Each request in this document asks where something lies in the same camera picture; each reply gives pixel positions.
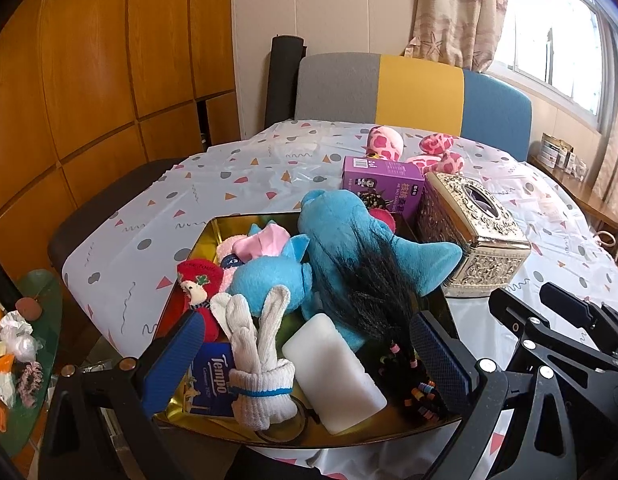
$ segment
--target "white soap bar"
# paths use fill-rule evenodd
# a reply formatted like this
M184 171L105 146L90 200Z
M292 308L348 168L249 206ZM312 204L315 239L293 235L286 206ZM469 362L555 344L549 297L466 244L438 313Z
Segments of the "white soap bar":
M387 399L326 314L316 314L282 347L295 379L329 433L362 422Z

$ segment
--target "gray yellow blue chair back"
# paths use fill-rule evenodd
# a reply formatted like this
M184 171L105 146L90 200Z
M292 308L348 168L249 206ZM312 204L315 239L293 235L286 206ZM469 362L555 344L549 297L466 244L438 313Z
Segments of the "gray yellow blue chair back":
M301 61L295 118L418 128L526 160L531 101L491 76L443 63L339 52Z

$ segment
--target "blue gripper pad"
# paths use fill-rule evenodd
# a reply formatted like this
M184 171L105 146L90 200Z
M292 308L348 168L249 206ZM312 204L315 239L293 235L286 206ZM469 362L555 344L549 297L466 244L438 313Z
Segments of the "blue gripper pad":
M418 312L411 318L409 334L448 410L468 416L472 392L478 387L476 359L471 352L452 339L430 312Z
M150 364L148 370L138 370L142 408L148 417L166 409L204 337L205 319L197 312L189 311L166 336L156 339L142 354L138 362L145 360Z

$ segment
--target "blue stuffed animal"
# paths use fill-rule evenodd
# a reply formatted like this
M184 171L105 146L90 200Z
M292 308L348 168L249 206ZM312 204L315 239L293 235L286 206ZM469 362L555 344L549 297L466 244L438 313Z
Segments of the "blue stuffed animal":
M260 228L254 224L249 235L258 231ZM249 304L251 315L260 317L269 291L275 285L284 285L291 293L285 313L293 312L303 302L311 300L311 266L300 263L308 244L307 235L297 235L289 239L280 256L260 256L238 267L227 292L231 295L242 294Z
M455 244L418 244L394 236L387 224L373 218L362 200L350 191L312 190L302 200L298 230L310 239L308 251L314 273L327 276L329 286L336 292L342 289L342 284L334 257L340 255L357 260L356 234L352 226L371 243L373 233L390 242L401 270L420 297L440 285L462 256L462 250ZM306 302L303 305L305 319L316 313L315 304ZM364 344L365 338L361 335L342 326L337 325L337 329L353 351Z

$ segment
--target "window sill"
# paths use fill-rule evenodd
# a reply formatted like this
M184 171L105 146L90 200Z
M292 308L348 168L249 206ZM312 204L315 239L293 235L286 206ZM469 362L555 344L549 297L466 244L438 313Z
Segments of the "window sill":
M521 73L510 70L504 63L500 61L492 62L486 74L505 81L505 83L509 83L525 92L534 94L545 101L549 101L565 113L571 115L577 121L585 124L585 126L598 131L597 116L577 105L561 93L551 90L548 86L526 77Z

